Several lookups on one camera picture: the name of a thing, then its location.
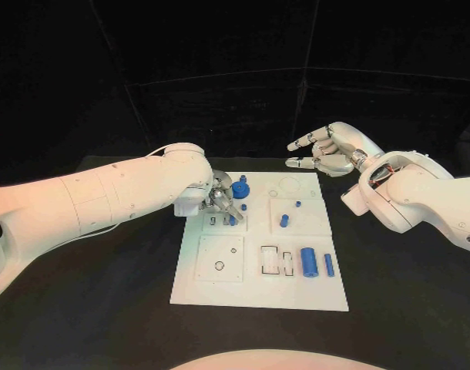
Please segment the black table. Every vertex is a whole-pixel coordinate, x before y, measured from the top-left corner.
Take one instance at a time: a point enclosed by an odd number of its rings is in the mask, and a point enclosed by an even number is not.
[[[80,169],[120,159],[87,157]],[[210,164],[292,170],[282,160]],[[185,220],[168,207],[22,271],[0,296],[0,368],[169,368],[251,348],[386,368],[470,368],[470,252],[427,224],[400,235],[373,215],[354,216],[339,195],[357,173],[318,178],[349,312],[169,304]]]

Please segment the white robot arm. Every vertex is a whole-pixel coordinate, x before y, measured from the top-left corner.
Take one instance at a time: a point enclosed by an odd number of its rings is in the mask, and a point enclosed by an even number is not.
[[[429,222],[450,242],[470,250],[470,177],[453,179],[427,156],[384,153],[365,135],[335,122],[287,145],[295,150],[313,143],[312,158],[289,158],[286,166],[316,168],[331,177],[355,168],[358,183],[341,200],[360,216],[367,210],[384,226],[403,233]]]
[[[230,207],[230,178],[211,170],[192,144],[166,146],[164,156],[0,187],[0,294],[48,250],[169,204],[175,216],[215,205],[241,220]]]

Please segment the blue object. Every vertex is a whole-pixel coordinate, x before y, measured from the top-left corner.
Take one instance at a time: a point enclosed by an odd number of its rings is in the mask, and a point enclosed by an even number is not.
[[[302,261],[302,276],[305,278],[313,278],[319,274],[316,272],[315,253],[312,248],[300,249],[300,261]]]
[[[325,254],[325,265],[326,265],[326,275],[334,277],[334,267],[331,266],[331,255]]]
[[[282,215],[282,219],[280,219],[280,227],[286,227],[287,226],[287,215],[286,214],[283,214]]]
[[[234,199],[243,199],[249,195],[249,185],[241,181],[231,183],[231,196]]]

